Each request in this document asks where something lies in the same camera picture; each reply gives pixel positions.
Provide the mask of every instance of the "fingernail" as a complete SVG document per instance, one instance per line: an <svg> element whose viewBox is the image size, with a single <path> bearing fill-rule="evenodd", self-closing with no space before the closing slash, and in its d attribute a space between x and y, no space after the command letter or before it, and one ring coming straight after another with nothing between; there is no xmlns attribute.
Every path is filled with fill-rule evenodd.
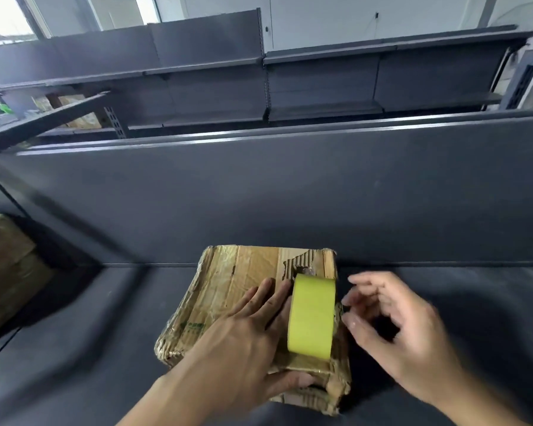
<svg viewBox="0 0 533 426"><path fill-rule="evenodd" d="M305 372L300 372L300 377L298 378L298 386L299 387L308 387L314 384L314 377L310 374L306 374Z"/></svg>
<svg viewBox="0 0 533 426"><path fill-rule="evenodd" d="M361 323L360 318L351 312L346 312L344 315L342 315L341 321L344 322L348 329L353 329Z"/></svg>

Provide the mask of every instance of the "yellow tape roll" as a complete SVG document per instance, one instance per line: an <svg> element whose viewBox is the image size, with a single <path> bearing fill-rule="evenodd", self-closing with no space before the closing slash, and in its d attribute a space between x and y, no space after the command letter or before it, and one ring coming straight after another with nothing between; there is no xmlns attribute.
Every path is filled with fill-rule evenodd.
<svg viewBox="0 0 533 426"><path fill-rule="evenodd" d="M330 358L335 296L334 279L296 275L288 323L288 351Z"/></svg>

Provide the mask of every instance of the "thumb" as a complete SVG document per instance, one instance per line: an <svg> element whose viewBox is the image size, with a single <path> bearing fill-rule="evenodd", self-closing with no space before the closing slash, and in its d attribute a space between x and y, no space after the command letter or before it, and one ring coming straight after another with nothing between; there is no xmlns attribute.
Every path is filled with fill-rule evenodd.
<svg viewBox="0 0 533 426"><path fill-rule="evenodd" d="M308 387L314 384L310 374L299 371L284 371L268 374L265 377L265 396L267 399L299 387Z"/></svg>
<svg viewBox="0 0 533 426"><path fill-rule="evenodd" d="M389 374L399 366L399 351L392 343L385 341L368 322L353 312L346 312L341 316L355 342L373 357L377 363Z"/></svg>

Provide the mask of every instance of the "damaged cardboard box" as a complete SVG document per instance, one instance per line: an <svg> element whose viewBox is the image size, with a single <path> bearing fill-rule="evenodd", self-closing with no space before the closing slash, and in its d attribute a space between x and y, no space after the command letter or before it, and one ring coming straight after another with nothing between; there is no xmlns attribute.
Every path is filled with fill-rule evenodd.
<svg viewBox="0 0 533 426"><path fill-rule="evenodd" d="M0 214L0 327L50 280L53 272L35 252L35 244Z"/></svg>
<svg viewBox="0 0 533 426"><path fill-rule="evenodd" d="M336 279L334 252L262 246L210 246L199 260L195 277L178 310L158 338L158 359L174 367L206 329L228 312L250 287L266 277L277 285L297 272ZM341 305L336 304L334 340L329 361L290 353L286 341L277 348L270 372L299 370L316 378L314 386L274 397L277 402L338 414L338 404L349 393L351 373L346 329L341 323Z"/></svg>

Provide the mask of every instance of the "hand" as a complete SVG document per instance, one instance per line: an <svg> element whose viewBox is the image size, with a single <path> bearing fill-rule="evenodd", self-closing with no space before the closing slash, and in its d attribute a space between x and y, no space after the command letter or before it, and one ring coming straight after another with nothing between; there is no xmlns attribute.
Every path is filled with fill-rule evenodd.
<svg viewBox="0 0 533 426"><path fill-rule="evenodd" d="M342 320L357 344L406 391L439 408L467 380L436 309L391 272L351 275ZM368 320L378 314L400 329L392 343Z"/></svg>
<svg viewBox="0 0 533 426"><path fill-rule="evenodd" d="M272 396L313 384L305 372L268 374L290 314L288 280L263 304L272 284L274 279L267 278L248 290L164 377L174 388L174 397L197 404L205 416L239 414Z"/></svg>

